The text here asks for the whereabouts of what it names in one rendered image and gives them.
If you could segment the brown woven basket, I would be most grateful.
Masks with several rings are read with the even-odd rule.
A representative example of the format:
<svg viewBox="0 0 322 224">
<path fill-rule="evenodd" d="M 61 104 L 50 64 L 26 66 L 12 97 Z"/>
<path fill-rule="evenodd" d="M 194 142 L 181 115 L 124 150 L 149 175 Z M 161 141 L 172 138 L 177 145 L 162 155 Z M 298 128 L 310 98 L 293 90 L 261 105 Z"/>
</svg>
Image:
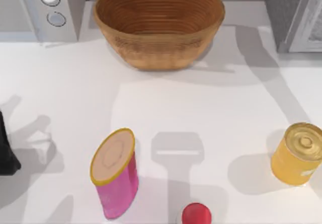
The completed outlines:
<svg viewBox="0 0 322 224">
<path fill-rule="evenodd" d="M 188 67 L 225 17 L 222 0 L 96 0 L 95 21 L 118 55 L 141 70 Z"/>
</svg>

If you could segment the pink can with yellow rim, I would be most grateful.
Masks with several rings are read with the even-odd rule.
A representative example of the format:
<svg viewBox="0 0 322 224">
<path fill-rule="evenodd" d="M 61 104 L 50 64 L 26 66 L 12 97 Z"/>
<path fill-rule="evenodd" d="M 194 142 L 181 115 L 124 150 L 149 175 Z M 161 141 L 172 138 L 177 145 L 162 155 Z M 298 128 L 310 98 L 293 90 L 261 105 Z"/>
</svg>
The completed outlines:
<svg viewBox="0 0 322 224">
<path fill-rule="evenodd" d="M 90 165 L 106 219 L 119 218 L 130 207 L 138 191 L 135 136 L 131 129 L 112 132 L 98 147 Z"/>
</svg>

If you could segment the red bottle cap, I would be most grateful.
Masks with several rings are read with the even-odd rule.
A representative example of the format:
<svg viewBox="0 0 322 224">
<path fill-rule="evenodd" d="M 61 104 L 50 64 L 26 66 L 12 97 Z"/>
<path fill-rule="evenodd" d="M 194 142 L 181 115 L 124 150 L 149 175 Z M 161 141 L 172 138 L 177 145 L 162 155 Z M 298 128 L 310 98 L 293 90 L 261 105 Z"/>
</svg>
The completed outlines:
<svg viewBox="0 0 322 224">
<path fill-rule="evenodd" d="M 204 204 L 193 202 L 183 209 L 180 221 L 181 224 L 211 224 L 212 214 Z"/>
</svg>

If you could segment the microwave knob with grey centre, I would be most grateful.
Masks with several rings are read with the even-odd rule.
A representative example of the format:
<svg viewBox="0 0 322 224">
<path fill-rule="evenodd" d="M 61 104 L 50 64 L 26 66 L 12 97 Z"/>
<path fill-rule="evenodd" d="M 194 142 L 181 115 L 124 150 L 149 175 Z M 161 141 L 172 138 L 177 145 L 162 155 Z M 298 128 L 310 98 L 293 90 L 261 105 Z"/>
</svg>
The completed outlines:
<svg viewBox="0 0 322 224">
<path fill-rule="evenodd" d="M 59 12 L 48 13 L 46 19 L 54 27 L 62 27 L 66 24 L 66 17 Z"/>
</svg>

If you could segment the yellow can with gold lid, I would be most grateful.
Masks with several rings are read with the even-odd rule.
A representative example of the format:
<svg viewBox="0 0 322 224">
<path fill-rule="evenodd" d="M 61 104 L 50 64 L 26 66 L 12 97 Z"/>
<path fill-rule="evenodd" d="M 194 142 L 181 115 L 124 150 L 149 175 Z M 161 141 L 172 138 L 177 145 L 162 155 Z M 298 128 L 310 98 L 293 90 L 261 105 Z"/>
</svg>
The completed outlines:
<svg viewBox="0 0 322 224">
<path fill-rule="evenodd" d="M 271 157 L 271 170 L 293 186 L 307 183 L 322 163 L 322 129 L 305 122 L 290 125 Z"/>
</svg>

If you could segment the pale microwave oven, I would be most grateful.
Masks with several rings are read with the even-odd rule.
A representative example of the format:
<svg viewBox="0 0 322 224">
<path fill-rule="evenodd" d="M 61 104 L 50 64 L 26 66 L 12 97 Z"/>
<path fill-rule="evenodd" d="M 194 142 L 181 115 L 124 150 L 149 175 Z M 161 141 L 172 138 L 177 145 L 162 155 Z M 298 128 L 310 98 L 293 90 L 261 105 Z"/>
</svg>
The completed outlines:
<svg viewBox="0 0 322 224">
<path fill-rule="evenodd" d="M 55 7 L 41 0 L 0 0 L 0 42 L 77 42 L 86 0 L 60 0 Z M 66 24 L 54 27 L 46 16 L 59 12 Z"/>
</svg>

